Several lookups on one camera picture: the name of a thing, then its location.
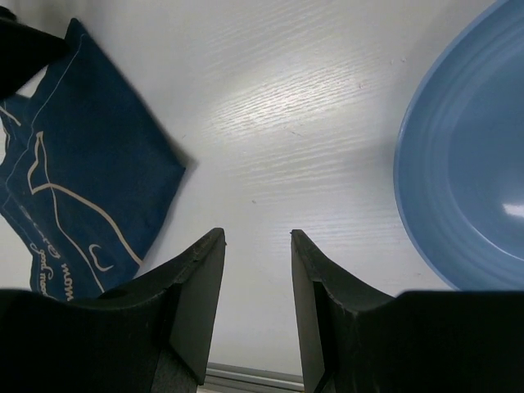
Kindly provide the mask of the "light blue plastic plate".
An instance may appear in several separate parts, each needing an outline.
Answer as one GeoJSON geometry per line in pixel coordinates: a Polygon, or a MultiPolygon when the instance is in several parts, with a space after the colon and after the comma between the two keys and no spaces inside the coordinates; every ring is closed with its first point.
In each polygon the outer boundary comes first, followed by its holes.
{"type": "Polygon", "coordinates": [[[394,189],[415,249],[460,291],[523,288],[523,4],[498,1],[422,79],[394,189]]]}

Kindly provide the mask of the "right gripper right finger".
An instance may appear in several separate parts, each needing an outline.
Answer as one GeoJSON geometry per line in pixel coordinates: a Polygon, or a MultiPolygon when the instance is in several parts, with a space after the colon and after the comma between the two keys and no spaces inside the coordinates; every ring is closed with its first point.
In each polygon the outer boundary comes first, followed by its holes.
{"type": "Polygon", "coordinates": [[[291,273],[308,392],[520,392],[523,294],[368,285],[301,230],[291,273]]]}

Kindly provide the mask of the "navy whale placemat cloth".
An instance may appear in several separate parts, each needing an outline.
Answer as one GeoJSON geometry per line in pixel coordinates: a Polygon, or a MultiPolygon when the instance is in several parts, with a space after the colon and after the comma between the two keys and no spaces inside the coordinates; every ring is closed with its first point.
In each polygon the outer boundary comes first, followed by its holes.
{"type": "Polygon", "coordinates": [[[96,298],[134,278],[184,167],[79,20],[32,97],[1,103],[1,213],[32,257],[32,291],[96,298]]]}

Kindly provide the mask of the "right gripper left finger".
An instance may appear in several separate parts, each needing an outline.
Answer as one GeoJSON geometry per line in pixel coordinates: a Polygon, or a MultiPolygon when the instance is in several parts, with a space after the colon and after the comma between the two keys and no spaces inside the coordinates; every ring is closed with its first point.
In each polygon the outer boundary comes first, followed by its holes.
{"type": "Polygon", "coordinates": [[[194,392],[224,271],[213,228],[182,254],[96,299],[1,293],[4,392],[194,392]]]}

